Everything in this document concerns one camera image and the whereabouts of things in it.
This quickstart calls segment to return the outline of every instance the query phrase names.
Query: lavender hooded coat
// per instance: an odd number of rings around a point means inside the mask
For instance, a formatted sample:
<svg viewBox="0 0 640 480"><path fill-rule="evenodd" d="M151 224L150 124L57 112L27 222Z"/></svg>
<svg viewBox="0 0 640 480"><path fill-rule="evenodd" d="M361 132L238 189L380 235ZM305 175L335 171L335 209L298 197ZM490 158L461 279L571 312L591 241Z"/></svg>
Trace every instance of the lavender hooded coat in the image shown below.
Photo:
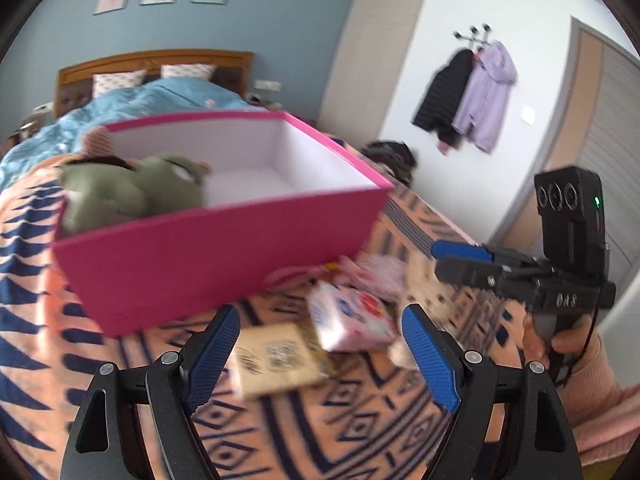
<svg viewBox="0 0 640 480"><path fill-rule="evenodd" d="M496 41L480 55L469 78L452 126L484 152L490 152L498 140L517 75L507 49Z"/></svg>

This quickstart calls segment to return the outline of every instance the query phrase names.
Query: camera lens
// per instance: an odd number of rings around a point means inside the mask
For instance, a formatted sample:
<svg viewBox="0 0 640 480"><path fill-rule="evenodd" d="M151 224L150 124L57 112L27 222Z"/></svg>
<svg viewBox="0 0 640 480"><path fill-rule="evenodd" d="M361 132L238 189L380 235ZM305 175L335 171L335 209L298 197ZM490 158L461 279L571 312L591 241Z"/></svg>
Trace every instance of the camera lens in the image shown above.
<svg viewBox="0 0 640 480"><path fill-rule="evenodd" d="M558 186L558 184L549 184L547 193L549 195L551 209L554 211L560 211L562 209L562 191L560 186Z"/></svg>
<svg viewBox="0 0 640 480"><path fill-rule="evenodd" d="M549 198L546 196L545 188L542 186L538 187L538 203L542 209L544 209L549 203Z"/></svg>
<svg viewBox="0 0 640 480"><path fill-rule="evenodd" d="M571 183L564 186L564 201L571 211L578 207L578 193L576 192L574 185Z"/></svg>

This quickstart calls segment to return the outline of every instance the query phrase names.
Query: blue wall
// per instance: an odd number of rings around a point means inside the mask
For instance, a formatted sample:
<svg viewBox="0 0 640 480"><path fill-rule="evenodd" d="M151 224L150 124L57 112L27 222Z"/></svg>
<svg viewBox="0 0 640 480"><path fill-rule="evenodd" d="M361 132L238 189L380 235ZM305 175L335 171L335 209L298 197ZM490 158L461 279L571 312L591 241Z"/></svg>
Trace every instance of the blue wall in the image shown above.
<svg viewBox="0 0 640 480"><path fill-rule="evenodd" d="M53 100L62 67L156 48L255 52L253 79L282 83L273 97L305 118L318 113L351 0L228 0L226 6L140 6L93 16L97 0L44 0L0 65L0 139Z"/></svg>

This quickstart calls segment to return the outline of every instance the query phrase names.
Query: pink sweater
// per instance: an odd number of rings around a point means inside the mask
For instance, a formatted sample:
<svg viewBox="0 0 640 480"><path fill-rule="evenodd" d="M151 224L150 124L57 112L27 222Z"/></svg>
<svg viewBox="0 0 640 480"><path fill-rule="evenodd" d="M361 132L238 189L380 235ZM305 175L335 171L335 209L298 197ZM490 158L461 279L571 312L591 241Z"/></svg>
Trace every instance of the pink sweater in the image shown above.
<svg viewBox="0 0 640 480"><path fill-rule="evenodd" d="M597 338L595 357L560 391L583 466L625 455L640 433L640 384L620 387Z"/></svg>

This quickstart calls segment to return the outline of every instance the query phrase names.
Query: headboard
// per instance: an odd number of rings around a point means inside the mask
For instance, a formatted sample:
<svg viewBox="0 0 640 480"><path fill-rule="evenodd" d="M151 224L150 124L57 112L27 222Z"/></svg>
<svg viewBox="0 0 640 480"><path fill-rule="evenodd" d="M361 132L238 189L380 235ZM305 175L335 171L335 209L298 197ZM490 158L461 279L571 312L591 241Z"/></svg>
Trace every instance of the headboard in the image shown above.
<svg viewBox="0 0 640 480"><path fill-rule="evenodd" d="M160 77L160 67L164 64L214 64L217 68L211 82L244 96L253 58L253 52L179 48L118 54L68 66L58 72L54 101L56 117L81 108L92 99L94 74L133 72L145 68L145 82L149 82Z"/></svg>

